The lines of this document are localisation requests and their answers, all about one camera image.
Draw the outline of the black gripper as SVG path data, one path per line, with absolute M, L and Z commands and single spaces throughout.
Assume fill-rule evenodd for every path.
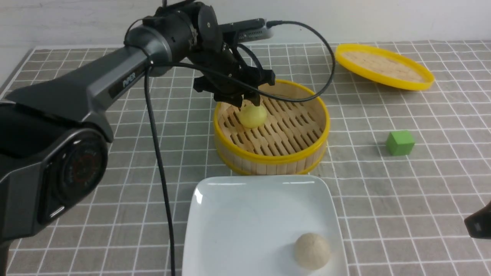
M 243 100 L 259 107 L 259 86 L 274 85 L 275 73 L 264 69 L 244 43 L 229 45 L 223 40 L 213 7 L 191 3 L 188 12 L 198 31 L 198 44 L 188 58 L 202 72 L 202 77 L 194 79 L 193 89 L 210 92 L 214 100 L 226 101 L 236 108 L 242 107 Z

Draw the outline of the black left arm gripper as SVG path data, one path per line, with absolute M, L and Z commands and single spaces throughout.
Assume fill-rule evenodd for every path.
M 468 234 L 473 239 L 491 239 L 491 202 L 464 219 Z

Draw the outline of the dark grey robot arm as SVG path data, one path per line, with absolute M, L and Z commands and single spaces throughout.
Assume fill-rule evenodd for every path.
M 219 102 L 259 103 L 275 74 L 244 63 L 237 47 L 270 38 L 263 18 L 220 25 L 211 6 L 186 0 L 158 7 L 130 26 L 124 46 L 1 101 L 1 275 L 10 245 L 33 237 L 80 203 L 102 180 L 114 132 L 107 110 L 139 80 L 174 67 L 203 73 L 194 88 Z

